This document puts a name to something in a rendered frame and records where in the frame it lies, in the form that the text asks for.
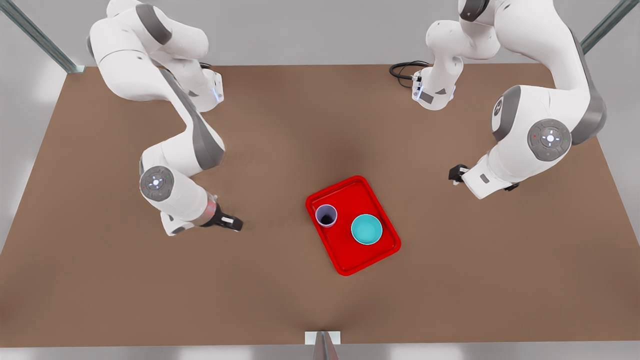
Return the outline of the lavender cup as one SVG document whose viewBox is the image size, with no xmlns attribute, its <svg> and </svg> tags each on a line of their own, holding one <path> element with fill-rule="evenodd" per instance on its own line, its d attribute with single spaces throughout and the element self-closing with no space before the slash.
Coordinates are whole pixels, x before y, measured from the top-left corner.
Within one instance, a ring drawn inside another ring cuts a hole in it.
<svg viewBox="0 0 640 360">
<path fill-rule="evenodd" d="M 333 205 L 325 203 L 316 209 L 315 219 L 321 227 L 330 228 L 338 219 L 338 211 Z"/>
</svg>

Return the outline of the teal bowl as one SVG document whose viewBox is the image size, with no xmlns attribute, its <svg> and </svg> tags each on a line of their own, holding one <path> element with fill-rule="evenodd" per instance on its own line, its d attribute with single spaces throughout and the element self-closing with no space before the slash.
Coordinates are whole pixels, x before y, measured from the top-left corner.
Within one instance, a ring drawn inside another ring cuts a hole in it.
<svg viewBox="0 0 640 360">
<path fill-rule="evenodd" d="M 350 224 L 350 233 L 359 244 L 373 245 L 381 239 L 383 226 L 376 216 L 361 214 Z"/>
</svg>

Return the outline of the red rectangular tray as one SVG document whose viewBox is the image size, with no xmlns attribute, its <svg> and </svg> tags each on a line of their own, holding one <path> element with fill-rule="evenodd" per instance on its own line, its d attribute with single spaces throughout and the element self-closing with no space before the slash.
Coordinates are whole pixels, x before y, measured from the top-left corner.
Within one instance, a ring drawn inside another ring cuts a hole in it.
<svg viewBox="0 0 640 360">
<path fill-rule="evenodd" d="M 341 276 L 362 271 L 402 246 L 365 177 L 355 175 L 311 194 L 305 206 Z"/>
</svg>

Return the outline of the silver frame post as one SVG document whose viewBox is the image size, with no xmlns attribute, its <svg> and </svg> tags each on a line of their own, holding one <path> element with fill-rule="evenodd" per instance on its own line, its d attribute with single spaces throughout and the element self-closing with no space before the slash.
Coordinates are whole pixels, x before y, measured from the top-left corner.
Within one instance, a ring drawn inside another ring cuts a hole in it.
<svg viewBox="0 0 640 360">
<path fill-rule="evenodd" d="M 341 344 L 340 331 L 309 331 L 304 337 L 304 344 L 313 346 L 312 360 L 339 360 L 335 345 Z"/>
<path fill-rule="evenodd" d="M 0 0 L 0 11 L 66 73 L 85 72 L 86 66 L 75 64 L 12 0 Z"/>
<path fill-rule="evenodd" d="M 592 50 L 638 4 L 640 4 L 640 0 L 620 0 L 582 39 L 580 45 L 583 54 L 586 55 Z"/>
</svg>

